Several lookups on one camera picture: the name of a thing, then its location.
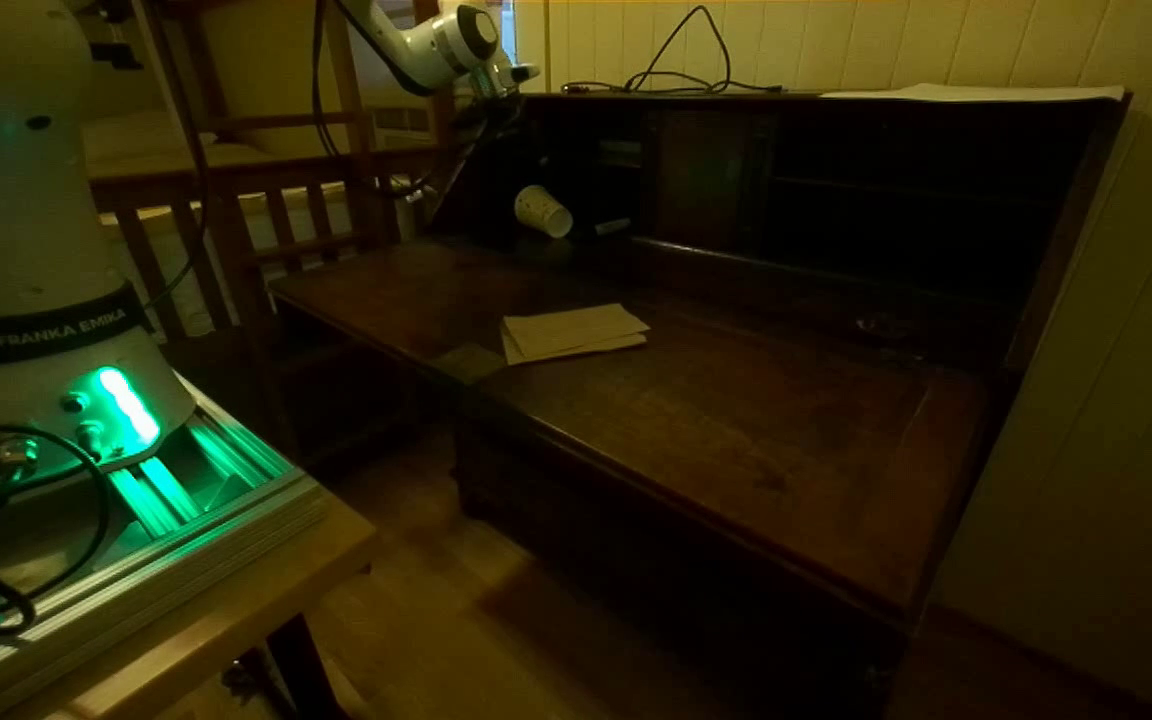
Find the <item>desk surface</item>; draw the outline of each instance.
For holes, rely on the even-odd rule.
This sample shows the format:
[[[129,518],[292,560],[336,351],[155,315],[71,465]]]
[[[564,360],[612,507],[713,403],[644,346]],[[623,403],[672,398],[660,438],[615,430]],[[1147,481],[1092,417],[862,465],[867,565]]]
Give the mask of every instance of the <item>desk surface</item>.
[[[623,298],[651,323],[644,346],[466,373],[466,407],[895,612],[918,605],[986,411],[962,373],[489,247],[401,245],[277,297],[434,377],[500,351],[503,310]]]

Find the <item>wooden chair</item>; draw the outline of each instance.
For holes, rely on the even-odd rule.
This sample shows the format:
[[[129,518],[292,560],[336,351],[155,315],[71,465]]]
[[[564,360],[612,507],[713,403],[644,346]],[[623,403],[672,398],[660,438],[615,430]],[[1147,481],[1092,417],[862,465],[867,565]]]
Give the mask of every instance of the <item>wooden chair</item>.
[[[243,423],[306,467],[329,467],[419,420],[397,366],[325,329],[287,323],[267,280],[325,266],[393,234],[381,191],[342,155],[95,179],[95,203],[119,226],[169,360]],[[160,208],[175,231],[147,231]],[[165,266],[179,238],[207,329],[182,318]]]

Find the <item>wire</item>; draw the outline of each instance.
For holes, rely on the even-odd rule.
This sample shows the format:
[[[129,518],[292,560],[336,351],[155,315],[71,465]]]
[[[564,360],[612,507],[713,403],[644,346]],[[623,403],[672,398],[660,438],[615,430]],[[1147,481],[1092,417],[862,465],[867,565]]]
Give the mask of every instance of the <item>wire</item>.
[[[332,138],[332,129],[325,119],[325,24],[329,24],[329,0],[311,0],[311,35],[306,35],[306,112],[311,112],[311,125],[320,133],[320,143],[329,155],[340,155],[336,138]]]
[[[48,594],[53,588],[67,582],[98,550],[98,544],[107,536],[107,524],[111,524],[111,497],[107,497],[107,473],[80,443],[54,436],[54,430],[32,427],[32,423],[0,423],[0,436],[8,436],[8,430],[60,443],[62,451],[71,451],[80,460],[80,467],[91,473],[91,485],[95,485],[95,528],[91,528],[91,538],[84,544],[84,550],[62,573],[54,573],[53,578],[35,582],[32,592],[15,592],[13,582],[0,578],[0,599],[3,599],[0,617],[20,612],[15,623],[0,623],[0,635],[20,635],[35,619],[35,599]],[[13,489],[13,481],[0,481],[0,507],[13,497],[28,497],[28,491],[32,491],[32,485],[28,489]]]
[[[194,234],[194,245],[188,245],[188,254],[182,254],[182,262],[172,272],[172,280],[169,280],[160,291],[142,297],[138,308],[147,308],[147,310],[160,310],[165,305],[172,305],[175,289],[193,275],[193,266],[194,266],[200,254],[207,253],[210,191],[207,191],[207,169],[204,169],[204,160],[200,160],[200,169],[194,169],[194,185],[200,185],[200,191],[194,191],[194,196],[200,196],[200,208],[194,208],[194,225],[188,226],[188,231]]]
[[[717,48],[719,48],[719,61],[722,61],[722,74],[719,78],[705,78],[705,74],[690,74],[690,72],[660,72],[656,64],[663,61],[663,52],[672,48],[672,39],[695,18],[705,15]],[[644,88],[646,78],[684,78],[677,88]],[[602,83],[602,78],[567,78],[564,91],[641,91],[641,96],[672,96],[672,91],[713,91],[713,96],[722,96],[722,91],[783,91],[780,83],[745,83],[730,74],[730,48],[717,24],[717,15],[709,10],[709,4],[690,4],[677,24],[672,30],[663,35],[663,45],[656,48],[656,57],[646,61],[646,66],[631,72],[623,83]]]
[[[644,78],[656,74],[660,57],[672,48],[672,39],[677,39],[695,15],[705,15],[713,39],[719,45],[719,57],[722,57],[722,78],[719,78],[719,83],[730,83],[730,52],[726,52],[726,39],[722,39],[719,24],[713,18],[709,4],[690,4],[690,8],[672,24],[672,30],[663,35],[663,45],[660,45],[656,57],[646,61],[646,66],[644,66],[644,72],[631,72],[631,74],[623,78],[629,91],[644,88]]]

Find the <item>wall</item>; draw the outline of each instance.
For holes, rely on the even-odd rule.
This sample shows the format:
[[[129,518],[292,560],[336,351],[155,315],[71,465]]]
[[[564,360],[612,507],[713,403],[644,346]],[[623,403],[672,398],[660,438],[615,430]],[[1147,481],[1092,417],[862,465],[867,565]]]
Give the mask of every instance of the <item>wall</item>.
[[[200,10],[226,116],[306,116],[311,74],[320,74],[325,112],[342,109],[332,30],[325,30],[320,66],[311,64],[311,18],[306,0],[226,0]],[[332,143],[346,147],[342,125],[329,129]],[[316,125],[240,133],[240,138],[279,155],[325,152]]]
[[[147,45],[136,18],[119,26],[104,26],[98,18],[84,18],[86,39],[107,35],[123,39],[138,66],[111,66],[111,64],[91,64],[91,91],[86,91],[86,119],[104,116],[129,116],[129,112],[153,112],[165,109],[160,83],[153,74]]]
[[[516,0],[537,88],[623,83],[684,0]],[[1152,700],[1152,0],[713,0],[737,78],[1126,83],[1126,129],[938,599]],[[660,66],[719,78],[695,15]]]

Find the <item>chair backrest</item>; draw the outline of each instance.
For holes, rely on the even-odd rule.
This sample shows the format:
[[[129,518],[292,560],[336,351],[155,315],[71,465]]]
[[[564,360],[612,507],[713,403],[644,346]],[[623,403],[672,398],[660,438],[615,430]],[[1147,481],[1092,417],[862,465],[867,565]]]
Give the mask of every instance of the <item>chair backrest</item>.
[[[342,155],[224,164],[207,175],[98,175],[91,196],[114,225],[165,342],[226,329],[262,336],[272,275],[397,238],[393,203]]]
[[[267,280],[393,245],[387,196],[364,185],[346,155],[91,179],[165,357],[282,451]]]
[[[303,155],[325,134],[342,155],[368,155],[361,74],[340,10],[325,10],[320,35],[311,4],[138,0],[136,15],[194,160],[207,160],[207,138]],[[248,52],[256,45],[277,45],[277,57],[320,57],[311,72],[277,66],[272,74],[267,52]]]
[[[240,329],[277,336],[267,280],[397,245],[393,203],[352,160],[279,160],[207,175],[210,253]]]

